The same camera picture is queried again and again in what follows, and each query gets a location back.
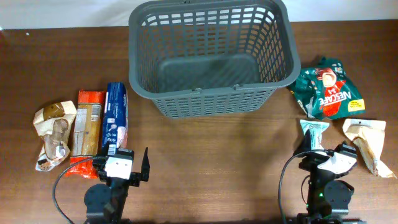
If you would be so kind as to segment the white teal small packet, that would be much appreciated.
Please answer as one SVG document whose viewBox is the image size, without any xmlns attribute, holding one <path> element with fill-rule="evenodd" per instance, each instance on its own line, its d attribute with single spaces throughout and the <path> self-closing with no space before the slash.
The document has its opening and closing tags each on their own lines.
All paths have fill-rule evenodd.
<svg viewBox="0 0 398 224">
<path fill-rule="evenodd" d="M 304 134 L 307 132 L 310 134 L 310 149 L 323 149 L 323 146 L 321 145 L 322 133 L 329 127 L 329 124 L 321 121 L 307 121 L 301 119 L 300 125 Z"/>
</svg>

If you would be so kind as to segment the beige paper snack pouch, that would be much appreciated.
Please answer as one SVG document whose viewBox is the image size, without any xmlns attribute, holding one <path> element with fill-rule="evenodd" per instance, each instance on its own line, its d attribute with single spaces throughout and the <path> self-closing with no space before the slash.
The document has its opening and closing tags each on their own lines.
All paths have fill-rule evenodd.
<svg viewBox="0 0 398 224">
<path fill-rule="evenodd" d="M 386 122 L 368 119 L 345 119 L 345 136 L 358 147 L 369 171 L 382 178 L 397 178 L 393 171 L 381 161 L 384 147 Z"/>
</svg>

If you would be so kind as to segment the beige brown chocolate pouch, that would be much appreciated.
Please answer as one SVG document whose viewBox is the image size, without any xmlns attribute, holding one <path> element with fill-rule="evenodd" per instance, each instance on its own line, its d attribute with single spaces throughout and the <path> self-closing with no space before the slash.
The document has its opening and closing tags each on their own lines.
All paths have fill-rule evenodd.
<svg viewBox="0 0 398 224">
<path fill-rule="evenodd" d="M 44 142 L 35 165 L 37 171 L 48 172 L 68 157 L 68 140 L 76 114 L 72 101 L 53 103 L 35 113 L 33 125 Z"/>
</svg>

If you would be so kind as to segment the orange cracker package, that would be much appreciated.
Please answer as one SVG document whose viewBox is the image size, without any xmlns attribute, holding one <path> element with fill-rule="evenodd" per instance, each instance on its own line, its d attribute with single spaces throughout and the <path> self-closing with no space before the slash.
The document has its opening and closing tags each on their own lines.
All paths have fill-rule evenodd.
<svg viewBox="0 0 398 224">
<path fill-rule="evenodd" d="M 97 155 L 102 127 L 105 91 L 80 90 L 75 118 L 70 164 L 66 176 L 80 175 L 86 179 L 98 177 L 90 157 Z"/>
</svg>

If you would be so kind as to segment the blue biscuit package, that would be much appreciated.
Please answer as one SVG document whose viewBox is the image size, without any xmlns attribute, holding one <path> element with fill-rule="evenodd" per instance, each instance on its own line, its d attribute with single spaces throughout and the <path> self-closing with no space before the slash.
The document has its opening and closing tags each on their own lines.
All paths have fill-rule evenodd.
<svg viewBox="0 0 398 224">
<path fill-rule="evenodd" d="M 108 83 L 105 97 L 102 147 L 108 145 L 108 155 L 126 148 L 128 131 L 128 93 L 123 83 Z"/>
</svg>

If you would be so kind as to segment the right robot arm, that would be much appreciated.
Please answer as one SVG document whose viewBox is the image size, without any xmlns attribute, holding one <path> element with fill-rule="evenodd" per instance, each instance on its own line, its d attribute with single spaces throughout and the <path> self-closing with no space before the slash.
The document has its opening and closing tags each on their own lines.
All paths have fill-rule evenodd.
<svg viewBox="0 0 398 224">
<path fill-rule="evenodd" d="M 311 147 L 314 137 L 306 131 L 294 152 L 301 157 L 299 168 L 310 173 L 308 181 L 307 213 L 299 213 L 292 223 L 363 223 L 360 219 L 346 219 L 354 187 L 340 180 L 357 164 L 356 149 L 339 144 L 334 150 L 317 152 Z"/>
</svg>

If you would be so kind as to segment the green Nescafe coffee bag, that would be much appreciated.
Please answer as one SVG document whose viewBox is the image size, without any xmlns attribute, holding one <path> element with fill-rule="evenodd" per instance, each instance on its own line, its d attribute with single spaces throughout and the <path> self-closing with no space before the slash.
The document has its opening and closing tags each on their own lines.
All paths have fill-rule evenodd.
<svg viewBox="0 0 398 224">
<path fill-rule="evenodd" d="M 288 89 L 308 118 L 340 119 L 366 111 L 363 97 L 336 58 L 323 57 L 316 67 L 301 69 Z"/>
</svg>

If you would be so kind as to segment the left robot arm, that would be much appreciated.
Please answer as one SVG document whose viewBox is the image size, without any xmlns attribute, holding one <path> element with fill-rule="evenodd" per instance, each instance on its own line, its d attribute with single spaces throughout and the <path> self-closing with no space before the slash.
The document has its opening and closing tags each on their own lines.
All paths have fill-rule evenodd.
<svg viewBox="0 0 398 224">
<path fill-rule="evenodd" d="M 86 223 L 131 223 L 123 218 L 130 187 L 139 187 L 150 175 L 148 150 L 144 151 L 141 171 L 133 172 L 134 151 L 116 149 L 106 143 L 93 158 L 93 166 L 101 181 L 90 187 L 84 196 Z"/>
</svg>

